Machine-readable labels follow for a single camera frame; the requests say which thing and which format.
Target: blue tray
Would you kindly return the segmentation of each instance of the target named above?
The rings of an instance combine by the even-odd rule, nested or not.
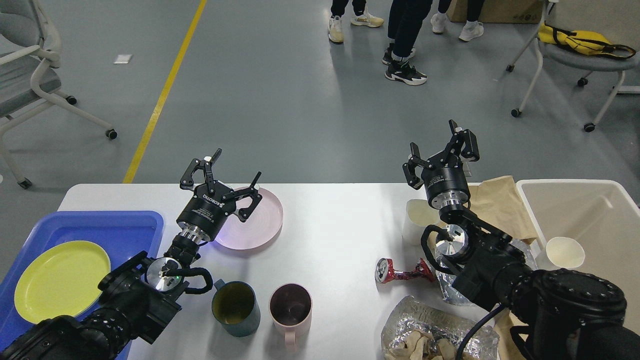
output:
[[[155,256],[163,225],[155,211],[59,211],[43,217],[0,284],[0,352],[33,326],[15,310],[13,293],[24,270],[40,254],[68,241],[92,241],[107,252],[113,270],[142,250]],[[82,320],[97,308],[98,303],[77,318]],[[129,346],[117,359],[127,358]]]

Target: shoe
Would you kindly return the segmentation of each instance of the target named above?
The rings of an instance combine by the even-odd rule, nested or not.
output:
[[[447,24],[447,14],[435,13],[431,17],[431,29],[434,34],[441,35],[444,32],[445,24]]]
[[[482,22],[467,23],[465,27],[462,28],[462,32],[458,39],[468,42],[471,39],[481,37],[482,34],[484,34],[484,26],[482,25]]]
[[[364,13],[362,13],[362,15],[354,15],[351,17],[351,24],[356,26],[366,25],[370,28],[379,28],[384,23],[384,19],[371,15],[366,7],[364,8]]]
[[[402,81],[407,85],[422,85],[427,82],[427,75],[415,70],[409,65],[409,61],[401,62],[392,60],[387,67],[385,77],[393,81]]]
[[[382,63],[385,65],[389,65],[391,63],[391,60],[393,60],[393,58],[391,57],[391,52],[394,50],[393,47],[388,47],[387,50],[385,50],[385,55],[382,57]],[[409,59],[413,58],[415,56],[415,48],[412,47],[411,48],[411,54],[409,54]]]
[[[344,42],[342,19],[337,15],[329,18],[329,40],[334,44],[342,44]]]

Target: yellow plate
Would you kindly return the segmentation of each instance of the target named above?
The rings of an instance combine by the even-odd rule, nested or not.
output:
[[[58,315],[80,315],[100,296],[100,280],[111,271],[109,256],[90,241],[70,241],[38,256],[15,287],[18,314],[31,323]]]

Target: pink plate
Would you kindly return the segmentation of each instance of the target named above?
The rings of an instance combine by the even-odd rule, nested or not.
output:
[[[276,195],[265,188],[258,193],[262,200],[253,210],[249,219],[242,223],[235,215],[229,216],[218,233],[216,242],[234,250],[253,249],[275,238],[282,228],[282,204]],[[237,208],[246,208],[250,198],[237,202]]]

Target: pink mug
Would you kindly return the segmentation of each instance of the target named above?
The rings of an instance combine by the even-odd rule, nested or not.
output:
[[[311,295],[298,284],[284,284],[273,292],[269,313],[276,330],[284,335],[287,350],[298,349],[298,338],[311,326]]]

